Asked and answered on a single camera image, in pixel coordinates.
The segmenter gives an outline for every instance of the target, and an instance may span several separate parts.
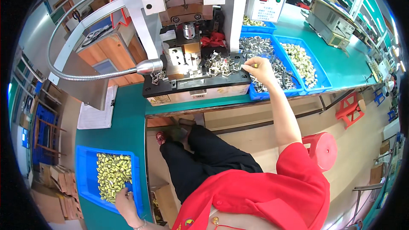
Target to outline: hand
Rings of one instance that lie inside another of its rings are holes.
[[[257,64],[258,67],[251,67],[252,64]],[[271,63],[266,58],[253,57],[245,62],[245,65],[241,65],[242,68],[252,74],[257,80],[259,80],[265,86],[270,86],[277,83],[274,71],[271,68]]]
[[[133,200],[133,193],[128,194],[128,188],[123,188],[120,192],[117,192],[115,197],[115,207],[124,217],[130,227],[138,228],[144,224],[144,222],[138,217],[136,212],[135,202]]]

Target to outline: blue crate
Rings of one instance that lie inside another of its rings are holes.
[[[272,41],[272,45],[274,47],[275,54],[278,56],[278,58],[283,62],[284,67],[287,69],[287,71],[291,71],[294,76],[300,80],[301,84],[298,84],[298,82],[293,79],[293,82],[296,84],[296,89],[292,90],[284,90],[284,94],[289,97],[289,96],[296,96],[296,95],[301,95],[304,93],[305,87],[304,84],[301,82],[301,77],[299,76],[298,72],[295,70],[294,65],[289,61],[288,55],[285,53],[283,47],[279,44],[279,42],[274,38],[272,34],[267,34],[267,33],[244,33],[242,32],[240,34],[240,37],[255,37],[259,36],[263,39],[270,38]],[[249,87],[249,94],[251,100],[267,100],[270,99],[270,95],[268,92],[264,93],[257,93],[256,90],[254,89],[254,85],[250,84]]]
[[[38,104],[36,115],[33,117],[33,121],[34,121],[33,130],[36,129],[36,122],[35,122],[36,117],[38,117],[39,119],[44,120],[46,122],[49,122],[50,124],[57,125],[57,123],[58,123],[58,118],[52,112],[50,112],[48,109],[44,108],[40,104]],[[45,128],[47,128],[47,125],[45,123],[43,123],[43,122],[40,122],[37,144],[40,144],[40,145],[43,145],[43,146],[47,147],[48,146],[47,139],[46,139],[46,137],[44,137],[44,129]],[[32,131],[30,133],[30,135],[32,135],[32,140],[34,142],[35,141],[34,131]],[[55,142],[56,142],[56,140],[53,139],[52,149],[55,149]],[[55,165],[53,157],[48,156],[48,155],[45,154],[46,152],[47,153],[50,153],[50,152],[46,151],[42,147],[36,147],[34,149],[34,144],[31,144],[31,146],[32,146],[33,165],[39,165],[41,162],[45,163],[45,164],[49,164],[49,165]]]
[[[286,37],[286,36],[278,36],[274,35],[275,38],[277,38],[279,43],[292,43],[295,45],[299,45],[305,49],[305,52],[307,53],[308,56],[311,57],[311,63],[314,66],[315,69],[315,74],[317,75],[317,84],[315,85],[314,88],[307,88],[306,85],[304,85],[305,88],[305,94],[314,94],[314,93],[322,93],[325,92],[326,90],[332,89],[332,84],[330,80],[328,79],[327,73],[325,73],[325,70],[322,68],[320,62],[318,59],[315,57],[307,43],[305,43],[304,40],[301,38],[296,38],[296,37]],[[287,55],[287,58],[289,62],[294,66],[294,64],[291,62],[291,59]]]
[[[272,22],[264,22],[264,24],[266,25],[266,27],[243,25],[241,27],[241,32],[273,34],[277,29]]]
[[[133,198],[136,205],[136,210],[138,216],[141,217],[143,212],[142,205],[142,194],[141,185],[139,178],[139,158],[132,152],[128,151],[115,151],[115,150],[105,150],[105,149],[95,149],[91,147],[77,146],[75,153],[76,160],[76,182],[78,193],[89,200],[112,212],[118,213],[117,208],[110,202],[101,200],[99,194],[99,183],[98,183],[98,172],[96,171],[97,165],[96,161],[98,157],[97,153],[115,154],[115,155],[125,155],[130,156],[132,165],[132,184],[129,182],[125,183],[125,186],[129,191],[133,192]]]

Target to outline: chrome cylinder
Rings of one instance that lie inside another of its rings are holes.
[[[193,39],[195,37],[195,25],[193,22],[183,23],[183,36],[186,39]]]
[[[163,69],[163,62],[161,59],[146,59],[138,63],[136,69],[136,73],[141,75],[158,73]]]

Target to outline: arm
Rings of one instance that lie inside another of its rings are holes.
[[[115,207],[117,207],[120,214],[124,217],[128,225],[132,228],[138,228],[145,224],[145,222],[138,217],[136,213],[136,206],[133,200],[133,195],[127,195],[128,188],[122,189],[115,197]],[[167,226],[158,226],[156,224],[147,222],[143,230],[169,230]]]
[[[258,68],[251,67],[257,63]],[[250,72],[254,77],[262,82],[270,93],[271,108],[274,116],[274,128],[276,132],[279,154],[291,143],[301,142],[301,132],[298,127],[294,113],[289,106],[283,90],[277,83],[273,69],[268,59],[253,57],[246,61],[243,69]]]

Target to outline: black pants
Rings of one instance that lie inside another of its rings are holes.
[[[249,153],[227,144],[201,125],[192,126],[188,144],[194,154],[179,141],[166,140],[160,146],[181,203],[209,176],[231,169],[263,172]]]
[[[287,0],[286,3],[289,3],[290,5],[296,5],[298,3],[302,2],[301,0]]]

